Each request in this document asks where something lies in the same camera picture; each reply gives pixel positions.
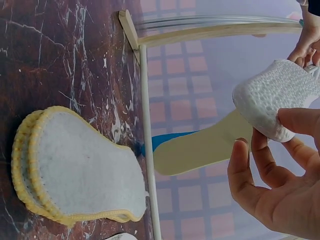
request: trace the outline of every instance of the stack of insoles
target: stack of insoles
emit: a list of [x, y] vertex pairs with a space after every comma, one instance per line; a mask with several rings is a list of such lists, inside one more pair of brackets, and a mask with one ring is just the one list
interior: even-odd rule
[[17, 195], [31, 212], [68, 227], [100, 218], [137, 222], [146, 210], [144, 178], [131, 149], [62, 106], [23, 120], [11, 172]]

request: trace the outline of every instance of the glass panel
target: glass panel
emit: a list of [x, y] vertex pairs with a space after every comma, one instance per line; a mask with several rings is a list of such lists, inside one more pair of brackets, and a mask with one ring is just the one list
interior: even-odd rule
[[[195, 14], [301, 18], [294, 0], [141, 0], [141, 5], [145, 20]], [[233, 88], [273, 60], [286, 59], [298, 39], [298, 34], [245, 35], [149, 48], [152, 135], [198, 131], [216, 124], [235, 109]], [[311, 107], [320, 107], [320, 101]], [[314, 146], [312, 139], [302, 139]], [[270, 147], [279, 165], [298, 175], [304, 173], [281, 144], [271, 142]], [[156, 174], [164, 240], [284, 237], [268, 230], [233, 201], [227, 166], [224, 161], [178, 176]], [[265, 186], [254, 164], [251, 167], [256, 184]]]

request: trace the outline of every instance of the marble surface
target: marble surface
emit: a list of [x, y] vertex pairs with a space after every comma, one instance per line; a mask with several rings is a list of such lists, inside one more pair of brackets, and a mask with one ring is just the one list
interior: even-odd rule
[[[149, 199], [140, 222], [99, 219], [67, 229], [26, 210], [11, 180], [19, 124], [53, 105], [74, 110], [139, 154], [140, 72], [117, 17], [121, 9], [139, 16], [139, 1], [2, 0], [0, 9], [0, 239], [102, 240], [127, 232], [152, 240]], [[146, 176], [145, 159], [138, 161]]]

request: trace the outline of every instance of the white fabric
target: white fabric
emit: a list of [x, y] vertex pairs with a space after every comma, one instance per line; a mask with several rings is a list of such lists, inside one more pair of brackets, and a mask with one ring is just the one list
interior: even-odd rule
[[121, 233], [104, 240], [137, 240], [137, 238], [129, 233]]
[[39, 174], [53, 203], [66, 215], [146, 210], [145, 183], [130, 148], [119, 147], [76, 116], [54, 113], [40, 136]]
[[297, 64], [282, 59], [237, 85], [232, 93], [240, 114], [266, 137], [282, 143], [295, 134], [277, 121], [278, 110], [308, 108], [319, 96], [316, 78]]

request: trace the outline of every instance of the person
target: person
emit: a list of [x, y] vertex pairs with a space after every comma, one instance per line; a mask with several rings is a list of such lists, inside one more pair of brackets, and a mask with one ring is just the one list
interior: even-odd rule
[[[288, 59], [301, 67], [320, 61], [320, 0], [302, 0], [304, 25], [299, 41]], [[278, 119], [287, 129], [314, 138], [317, 150], [297, 137], [283, 146], [305, 170], [295, 176], [277, 166], [267, 137], [253, 129], [251, 151], [263, 182], [270, 188], [255, 186], [250, 170], [246, 139], [233, 146], [227, 174], [233, 199], [272, 231], [300, 238], [320, 240], [320, 109], [284, 108]]]
[[310, 61], [320, 61], [320, 1], [297, 0], [301, 4], [303, 28], [296, 47], [288, 60], [305, 67]]

